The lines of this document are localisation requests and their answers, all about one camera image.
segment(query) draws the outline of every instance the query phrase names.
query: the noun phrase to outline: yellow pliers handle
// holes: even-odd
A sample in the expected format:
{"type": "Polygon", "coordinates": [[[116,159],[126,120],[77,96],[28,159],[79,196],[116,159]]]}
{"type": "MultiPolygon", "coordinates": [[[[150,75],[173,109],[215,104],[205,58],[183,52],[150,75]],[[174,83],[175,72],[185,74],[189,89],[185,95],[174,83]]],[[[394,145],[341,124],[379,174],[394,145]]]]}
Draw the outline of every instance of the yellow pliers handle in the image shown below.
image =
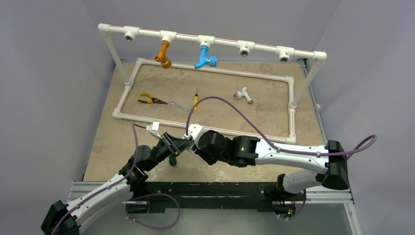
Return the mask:
{"type": "Polygon", "coordinates": [[[152,95],[147,94],[147,93],[140,93],[140,96],[145,96],[145,97],[148,97],[148,98],[150,98],[151,100],[141,100],[141,99],[138,99],[138,100],[137,100],[138,102],[141,102],[141,103],[146,103],[146,104],[151,104],[151,103],[153,103],[153,96],[152,96],[152,95]]]}

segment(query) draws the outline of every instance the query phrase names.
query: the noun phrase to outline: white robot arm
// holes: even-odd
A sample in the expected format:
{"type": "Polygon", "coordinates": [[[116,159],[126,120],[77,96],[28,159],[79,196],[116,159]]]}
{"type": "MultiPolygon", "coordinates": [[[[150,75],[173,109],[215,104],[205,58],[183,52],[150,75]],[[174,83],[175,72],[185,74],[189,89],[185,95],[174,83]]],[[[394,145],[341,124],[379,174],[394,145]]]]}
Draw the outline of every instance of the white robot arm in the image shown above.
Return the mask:
{"type": "Polygon", "coordinates": [[[52,234],[59,221],[60,227],[55,229],[56,235],[84,232],[114,206],[133,196],[148,194],[145,182],[148,176],[145,171],[152,170],[166,158],[175,158],[186,150],[209,165],[222,161],[237,167],[272,164],[303,168],[293,174],[279,175],[276,183],[265,189],[264,193],[276,201],[294,197],[301,190],[318,185],[338,190],[349,188],[346,158],[320,155],[330,151],[343,152],[337,141],[329,141],[326,146],[277,144],[283,149],[316,152],[315,156],[311,156],[281,152],[265,140],[255,137],[239,136],[231,140],[198,124],[191,124],[188,135],[183,138],[175,138],[168,133],[160,136],[157,133],[158,126],[157,122],[153,122],[147,128],[152,136],[159,139],[156,146],[139,146],[136,150],[139,160],[135,165],[133,155],[118,174],[87,195],[68,204],[63,204],[62,201],[54,203],[41,225],[42,231],[47,235],[52,234]]]}
{"type": "Polygon", "coordinates": [[[283,182],[280,182],[280,185],[282,183],[281,190],[284,192],[296,194],[318,185],[336,190],[349,188],[346,157],[321,156],[330,150],[343,152],[337,141],[329,141],[327,145],[318,146],[275,143],[282,149],[316,153],[301,155],[279,151],[265,140],[256,137],[239,136],[231,140],[198,124],[191,124],[188,135],[184,138],[194,140],[194,144],[188,150],[209,165],[222,161],[238,167],[270,164],[303,168],[304,170],[296,173],[281,176],[283,182]]]}

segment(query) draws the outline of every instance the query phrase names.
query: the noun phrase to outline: pvc pipe rectangle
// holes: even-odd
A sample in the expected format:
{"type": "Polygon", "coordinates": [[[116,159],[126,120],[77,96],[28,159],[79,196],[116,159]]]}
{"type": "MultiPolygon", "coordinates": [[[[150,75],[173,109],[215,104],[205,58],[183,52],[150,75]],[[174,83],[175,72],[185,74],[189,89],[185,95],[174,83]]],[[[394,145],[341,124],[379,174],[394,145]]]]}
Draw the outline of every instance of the pvc pipe rectangle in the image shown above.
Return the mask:
{"type": "MultiPolygon", "coordinates": [[[[130,76],[130,83],[134,84],[134,80],[137,76],[138,69],[141,65],[155,65],[155,66],[161,66],[160,63],[154,61],[154,60],[146,60],[139,58],[136,61],[136,65],[134,66],[133,72],[130,76]]],[[[177,64],[172,63],[173,68],[179,68],[179,69],[186,69],[186,70],[195,70],[195,68],[192,65],[186,65],[186,64],[177,64]]],[[[237,70],[226,70],[226,69],[218,69],[218,68],[201,68],[199,71],[206,71],[206,72],[214,72],[214,73],[222,73],[222,74],[230,74],[230,75],[239,75],[239,76],[245,76],[245,77],[252,77],[252,78],[260,78],[260,79],[267,79],[267,80],[274,80],[274,81],[281,81],[281,82],[287,82],[288,85],[288,94],[289,97],[294,95],[294,86],[293,86],[293,79],[291,77],[283,77],[283,76],[277,76],[277,75],[267,75],[267,74],[261,74],[261,73],[254,73],[254,72],[242,72],[237,70]]],[[[172,126],[172,127],[178,127],[178,128],[185,128],[186,123],[184,122],[176,122],[176,121],[170,121],[170,120],[163,120],[163,119],[157,119],[157,118],[151,118],[151,117],[143,117],[143,116],[136,116],[136,115],[130,115],[130,114],[123,114],[121,112],[122,106],[124,105],[124,102],[127,98],[127,95],[129,91],[131,90],[131,86],[125,86],[124,92],[121,95],[120,100],[118,101],[117,106],[115,107],[113,111],[113,117],[117,119],[126,119],[126,120],[132,120],[132,121],[141,121],[146,123],[152,123],[154,121],[158,121],[161,125],[166,126],[172,126]]],[[[271,141],[280,142],[280,143],[289,143],[294,144],[296,143],[296,136],[294,134],[295,127],[294,125],[294,113],[289,113],[290,121],[289,121],[289,130],[290,134],[288,137],[277,137],[277,136],[268,136],[271,141]]],[[[261,136],[257,133],[249,133],[249,132],[242,132],[242,131],[235,131],[235,130],[228,130],[223,128],[216,128],[216,127],[206,127],[207,129],[217,131],[223,135],[230,135],[230,136],[252,136],[252,137],[258,137],[261,138],[261,136]]]]}

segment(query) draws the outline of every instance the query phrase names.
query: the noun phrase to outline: green object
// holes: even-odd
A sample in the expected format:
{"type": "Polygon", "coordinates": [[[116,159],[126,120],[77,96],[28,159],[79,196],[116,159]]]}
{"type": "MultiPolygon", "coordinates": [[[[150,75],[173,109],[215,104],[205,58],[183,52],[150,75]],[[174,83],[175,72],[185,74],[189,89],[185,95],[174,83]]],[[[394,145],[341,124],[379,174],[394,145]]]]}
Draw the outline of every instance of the green object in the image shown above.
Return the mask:
{"type": "Polygon", "coordinates": [[[176,160],[176,158],[169,157],[169,164],[170,164],[170,166],[175,166],[175,165],[177,165],[177,160],[176,160]]]}

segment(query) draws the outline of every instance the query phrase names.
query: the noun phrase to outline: pliers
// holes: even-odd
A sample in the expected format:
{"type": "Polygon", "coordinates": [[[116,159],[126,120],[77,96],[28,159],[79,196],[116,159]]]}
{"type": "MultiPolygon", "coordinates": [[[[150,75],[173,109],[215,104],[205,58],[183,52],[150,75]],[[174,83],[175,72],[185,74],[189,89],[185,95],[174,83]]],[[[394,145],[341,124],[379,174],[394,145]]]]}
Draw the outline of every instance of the pliers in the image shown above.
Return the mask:
{"type": "Polygon", "coordinates": [[[147,93],[140,93],[140,96],[146,96],[148,98],[150,98],[151,100],[141,100],[138,99],[137,101],[140,103],[144,103],[144,104],[151,104],[151,103],[157,103],[157,104],[167,104],[166,102],[159,100],[157,98],[154,98],[152,95],[147,94],[147,93]]]}

